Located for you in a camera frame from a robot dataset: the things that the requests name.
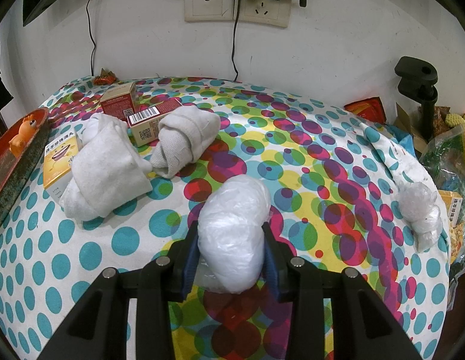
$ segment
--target black cable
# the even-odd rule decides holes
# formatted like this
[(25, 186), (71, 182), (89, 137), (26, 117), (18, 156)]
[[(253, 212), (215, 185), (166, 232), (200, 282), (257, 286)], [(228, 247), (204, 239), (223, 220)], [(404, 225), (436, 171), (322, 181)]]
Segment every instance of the black cable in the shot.
[(237, 22), (239, 21), (239, 8), (241, 7), (241, 0), (237, 0), (237, 13), (236, 13), (236, 20), (234, 21), (234, 30), (232, 32), (232, 52), (231, 52), (231, 61), (232, 66), (234, 66), (234, 71), (236, 72), (236, 78), (234, 81), (237, 81), (239, 77), (239, 71), (236, 68), (236, 62), (234, 62), (234, 53), (236, 52), (236, 28)]
[(88, 25), (89, 25), (89, 38), (91, 38), (92, 44), (94, 44), (94, 47), (91, 52), (91, 75), (94, 76), (94, 53), (96, 51), (96, 42), (94, 42), (94, 38), (92, 36), (92, 31), (91, 31), (91, 16), (89, 16), (89, 2), (91, 0), (88, 0), (88, 3), (85, 5), (85, 12), (88, 14)]

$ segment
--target orange cartoon toy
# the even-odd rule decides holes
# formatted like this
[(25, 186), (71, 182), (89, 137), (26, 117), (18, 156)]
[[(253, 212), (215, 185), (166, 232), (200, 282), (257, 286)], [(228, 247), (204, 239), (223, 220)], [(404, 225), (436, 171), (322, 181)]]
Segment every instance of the orange cartoon toy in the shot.
[(21, 155), (37, 128), (38, 126), (34, 119), (34, 115), (26, 116), (23, 119), (22, 124), (19, 126), (18, 134), (9, 141), (9, 150), (16, 158)]

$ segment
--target qr code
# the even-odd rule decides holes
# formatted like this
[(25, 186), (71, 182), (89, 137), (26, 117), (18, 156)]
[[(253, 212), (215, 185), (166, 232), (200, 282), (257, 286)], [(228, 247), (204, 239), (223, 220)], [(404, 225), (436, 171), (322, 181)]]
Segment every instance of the qr code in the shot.
[(128, 117), (128, 116), (134, 115), (134, 111), (132, 108), (128, 108), (123, 111), (123, 114), (124, 114), (124, 117)]
[(141, 130), (139, 132), (139, 137), (141, 138), (141, 140), (146, 140), (146, 139), (152, 138), (151, 129), (146, 128), (145, 130)]

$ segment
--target electrical outlet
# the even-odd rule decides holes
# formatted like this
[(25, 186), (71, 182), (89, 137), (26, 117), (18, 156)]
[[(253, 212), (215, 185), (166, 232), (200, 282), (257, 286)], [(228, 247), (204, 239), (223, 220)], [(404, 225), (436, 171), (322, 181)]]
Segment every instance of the electrical outlet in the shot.
[(184, 0), (184, 20), (233, 20), (234, 0)]
[(291, 0), (241, 0), (239, 20), (286, 28), (291, 16)]

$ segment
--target white plastic bag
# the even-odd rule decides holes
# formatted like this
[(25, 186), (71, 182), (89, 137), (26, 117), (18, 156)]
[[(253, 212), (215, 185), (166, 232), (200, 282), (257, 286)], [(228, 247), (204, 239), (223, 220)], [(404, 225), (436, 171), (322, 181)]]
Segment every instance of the white plastic bag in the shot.
[(198, 219), (201, 263), (196, 284), (214, 292), (240, 293), (251, 288), (264, 261), (262, 224), (271, 197), (266, 186), (247, 175), (228, 179), (205, 202)]
[(399, 193), (399, 210), (411, 223), (419, 252), (435, 245), (440, 237), (441, 210), (436, 198), (437, 193), (420, 182), (404, 186)]

